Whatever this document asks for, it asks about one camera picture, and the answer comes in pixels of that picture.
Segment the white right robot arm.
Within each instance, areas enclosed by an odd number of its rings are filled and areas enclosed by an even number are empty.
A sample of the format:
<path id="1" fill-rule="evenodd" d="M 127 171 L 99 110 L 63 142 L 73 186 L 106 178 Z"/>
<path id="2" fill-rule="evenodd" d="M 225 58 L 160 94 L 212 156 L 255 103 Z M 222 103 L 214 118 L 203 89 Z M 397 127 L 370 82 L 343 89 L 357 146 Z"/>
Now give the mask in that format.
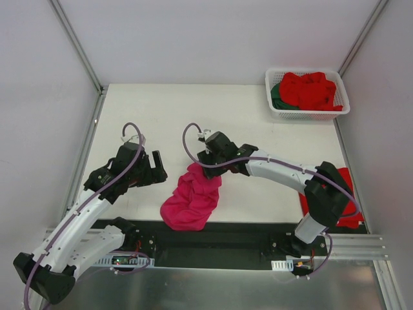
<path id="1" fill-rule="evenodd" d="M 282 160 L 253 145 L 238 147 L 220 131 L 203 130 L 197 136 L 205 145 L 197 158 L 208 179 L 226 172 L 264 178 L 306 198 L 308 212 L 291 235 L 278 242 L 281 252 L 299 258 L 313 248 L 321 233 L 343 217 L 352 190 L 333 164 L 324 161 L 311 166 Z"/>

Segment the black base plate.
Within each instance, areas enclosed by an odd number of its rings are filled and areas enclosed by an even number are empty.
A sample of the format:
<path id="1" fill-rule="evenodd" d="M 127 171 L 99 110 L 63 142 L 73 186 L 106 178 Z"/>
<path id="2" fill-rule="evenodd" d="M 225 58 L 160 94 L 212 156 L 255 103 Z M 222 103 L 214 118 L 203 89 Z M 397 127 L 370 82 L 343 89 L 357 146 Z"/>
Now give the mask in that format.
<path id="1" fill-rule="evenodd" d="M 284 260 L 278 242 L 293 223 L 207 223 L 202 231 L 174 231 L 164 222 L 132 221 L 125 245 L 113 254 L 114 267 L 269 270 Z"/>

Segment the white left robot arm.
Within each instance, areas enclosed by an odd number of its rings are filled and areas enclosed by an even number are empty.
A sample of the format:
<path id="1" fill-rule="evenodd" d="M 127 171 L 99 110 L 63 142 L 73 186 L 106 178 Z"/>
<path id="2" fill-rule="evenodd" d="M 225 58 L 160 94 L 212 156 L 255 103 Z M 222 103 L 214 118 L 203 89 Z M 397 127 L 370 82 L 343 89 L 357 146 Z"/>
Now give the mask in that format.
<path id="1" fill-rule="evenodd" d="M 31 253 L 15 257 L 13 265 L 25 284 L 25 293 L 34 291 L 56 305 L 98 259 L 111 251 L 133 249 L 138 239 L 137 227 L 120 216 L 85 244 L 81 240 L 129 189 L 163 183 L 166 179 L 158 150 L 148 155 L 137 143 L 123 143 L 115 157 L 90 173 L 78 201 L 42 244 Z"/>

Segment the red crumpled t shirt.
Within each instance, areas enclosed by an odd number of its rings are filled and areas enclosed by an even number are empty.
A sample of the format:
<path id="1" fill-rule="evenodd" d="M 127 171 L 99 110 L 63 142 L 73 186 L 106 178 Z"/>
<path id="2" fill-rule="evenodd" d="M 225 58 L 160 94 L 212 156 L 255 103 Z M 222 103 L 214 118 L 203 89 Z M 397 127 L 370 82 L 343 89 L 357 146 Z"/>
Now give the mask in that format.
<path id="1" fill-rule="evenodd" d="M 336 84 L 323 72 L 298 76 L 288 72 L 280 82 L 281 99 L 298 110 L 342 111 L 342 105 L 334 104 Z"/>

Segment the aluminium frame rail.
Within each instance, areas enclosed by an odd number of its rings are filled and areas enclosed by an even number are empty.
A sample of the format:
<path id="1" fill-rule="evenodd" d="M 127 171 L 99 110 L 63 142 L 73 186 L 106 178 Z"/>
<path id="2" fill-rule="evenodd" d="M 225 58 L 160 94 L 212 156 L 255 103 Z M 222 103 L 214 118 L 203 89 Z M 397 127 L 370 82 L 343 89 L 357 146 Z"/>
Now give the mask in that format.
<path id="1" fill-rule="evenodd" d="M 138 222 L 124 244 L 109 247 L 97 264 L 131 269 L 154 267 L 269 270 L 278 263 L 295 269 L 299 262 L 318 266 L 323 259 L 388 260 L 380 236 L 364 230 L 318 236 L 293 248 L 287 224 L 210 223 L 202 231 L 173 231 L 161 222 Z"/>

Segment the pink t shirt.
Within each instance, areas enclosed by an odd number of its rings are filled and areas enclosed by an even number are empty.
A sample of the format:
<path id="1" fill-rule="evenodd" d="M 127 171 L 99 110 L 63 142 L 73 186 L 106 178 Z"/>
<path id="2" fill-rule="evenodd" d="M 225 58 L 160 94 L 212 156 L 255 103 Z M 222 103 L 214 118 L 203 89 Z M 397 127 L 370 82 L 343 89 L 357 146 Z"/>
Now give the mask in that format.
<path id="1" fill-rule="evenodd" d="M 221 177 L 206 178 L 203 168 L 192 163 L 160 208 L 163 221 L 174 231 L 201 231 L 219 202 Z"/>

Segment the folded red t shirt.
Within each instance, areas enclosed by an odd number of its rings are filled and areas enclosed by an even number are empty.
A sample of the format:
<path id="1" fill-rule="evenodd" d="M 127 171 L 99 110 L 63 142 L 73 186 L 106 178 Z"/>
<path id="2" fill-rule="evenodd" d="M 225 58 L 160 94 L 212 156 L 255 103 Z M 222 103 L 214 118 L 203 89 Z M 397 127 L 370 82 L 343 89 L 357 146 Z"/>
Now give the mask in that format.
<path id="1" fill-rule="evenodd" d="M 365 221 L 354 197 L 354 186 L 350 171 L 346 167 L 338 168 L 332 175 L 337 185 L 322 181 L 316 185 L 317 177 L 309 182 L 309 189 L 299 195 L 303 215 L 311 215 L 329 227 L 357 229 Z"/>

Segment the white plastic laundry basket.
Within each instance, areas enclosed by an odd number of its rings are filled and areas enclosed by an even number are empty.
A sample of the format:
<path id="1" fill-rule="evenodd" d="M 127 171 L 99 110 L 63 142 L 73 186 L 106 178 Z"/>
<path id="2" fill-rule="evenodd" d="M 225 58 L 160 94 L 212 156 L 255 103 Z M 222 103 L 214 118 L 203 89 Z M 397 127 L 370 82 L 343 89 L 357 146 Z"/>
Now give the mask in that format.
<path id="1" fill-rule="evenodd" d="M 333 70 L 270 68 L 265 90 L 274 119 L 330 121 L 350 112 L 342 78 Z"/>

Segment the green t shirt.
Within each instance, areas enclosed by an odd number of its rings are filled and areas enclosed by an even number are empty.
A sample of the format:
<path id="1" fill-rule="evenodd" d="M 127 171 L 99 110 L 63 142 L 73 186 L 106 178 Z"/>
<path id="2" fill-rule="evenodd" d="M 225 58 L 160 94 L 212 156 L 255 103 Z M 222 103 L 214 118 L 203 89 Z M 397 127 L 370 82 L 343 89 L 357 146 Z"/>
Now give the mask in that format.
<path id="1" fill-rule="evenodd" d="M 299 107 L 284 102 L 279 91 L 281 83 L 274 85 L 270 91 L 272 106 L 278 110 L 298 110 Z"/>

